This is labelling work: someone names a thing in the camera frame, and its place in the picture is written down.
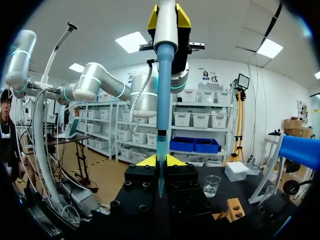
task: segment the desk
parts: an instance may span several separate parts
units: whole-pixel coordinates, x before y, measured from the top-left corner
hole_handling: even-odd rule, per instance
[[[82,184],[83,186],[87,186],[91,183],[91,181],[89,179],[88,170],[87,170],[88,166],[87,166],[87,162],[86,162],[86,156],[84,153],[84,143],[83,143],[83,140],[86,140],[89,138],[90,138],[90,136],[77,134],[76,136],[74,136],[73,138],[70,138],[70,139],[60,138],[60,139],[58,139],[58,141],[57,141],[57,139],[52,139],[52,140],[48,141],[48,146],[54,146],[56,144],[60,145],[60,144],[75,143],[75,146],[76,146],[75,155],[76,155],[76,158],[78,161],[80,174],[75,173],[74,175],[81,179],[79,181],[79,183]],[[94,188],[88,187],[88,189],[90,189],[93,193],[96,193],[98,191],[98,188],[96,188],[96,187],[94,187]]]

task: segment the white wall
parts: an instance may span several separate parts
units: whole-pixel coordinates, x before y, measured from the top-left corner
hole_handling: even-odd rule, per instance
[[[295,81],[275,72],[263,68],[257,69],[252,65],[248,67],[244,63],[224,60],[190,59],[188,62],[190,73],[185,89],[198,89],[200,82],[204,84],[209,82],[202,79],[204,70],[209,73],[209,77],[213,75],[211,72],[215,72],[219,84],[223,85],[224,89],[229,89],[231,81],[236,79],[239,73],[250,77],[251,84],[246,91],[247,99],[245,101],[243,138],[243,149],[246,158],[252,152],[250,143],[253,137],[255,122],[253,86],[257,94],[254,147],[254,156],[256,158],[260,156],[265,134],[273,132],[275,129],[283,131],[283,120],[298,115],[297,100],[305,102],[308,108],[311,109],[310,92]],[[110,73],[127,85],[130,85],[128,84],[130,74],[140,68],[148,68],[148,66],[147,64],[128,66],[113,69]]]

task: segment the person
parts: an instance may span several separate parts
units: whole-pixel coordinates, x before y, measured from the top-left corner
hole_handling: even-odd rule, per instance
[[[1,94],[0,159],[3,160],[12,182],[15,182],[17,178],[22,179],[27,171],[31,182],[36,186],[34,169],[32,168],[27,156],[22,153],[22,146],[20,142],[17,143],[15,124],[12,122],[9,115],[11,103],[12,93],[10,90],[5,89]],[[22,153],[21,160],[18,148]]]

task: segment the cable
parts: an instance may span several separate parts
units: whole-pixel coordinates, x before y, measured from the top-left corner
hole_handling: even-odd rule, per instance
[[[136,106],[136,104],[137,104],[137,101],[138,101],[140,95],[141,95],[142,92],[145,90],[145,88],[146,88],[146,86],[147,86],[147,84],[148,84],[148,82],[149,82],[149,80],[150,80],[150,78],[151,78],[152,68],[153,68],[153,67],[152,67],[152,64],[150,63],[150,64],[149,64],[149,73],[148,73],[148,76],[146,77],[146,80],[145,80],[144,84],[142,85],[141,90],[138,92],[138,94],[136,95],[136,97],[135,97],[135,99],[134,99],[134,101],[133,101],[133,103],[132,103],[132,106],[131,106],[131,109],[130,109],[130,117],[129,117],[129,121],[130,121],[130,127],[129,127],[129,129],[132,129],[132,125],[133,125],[133,122],[134,122],[134,110],[135,110],[135,106]],[[134,128],[134,130],[132,131],[132,133],[135,132],[135,130],[137,129],[138,125],[139,125],[139,123],[137,122],[137,123],[136,123],[136,127]]]

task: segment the yellow tripod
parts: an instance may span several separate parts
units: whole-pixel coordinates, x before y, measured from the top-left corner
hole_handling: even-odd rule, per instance
[[[242,162],[245,162],[245,155],[242,147],[243,143],[243,136],[244,136],[244,129],[245,129],[245,93],[242,96],[242,91],[238,91],[238,124],[236,128],[236,136],[235,143],[234,143],[234,151],[231,156],[226,160],[223,166],[226,166],[228,162],[239,162],[239,155],[241,154]]]

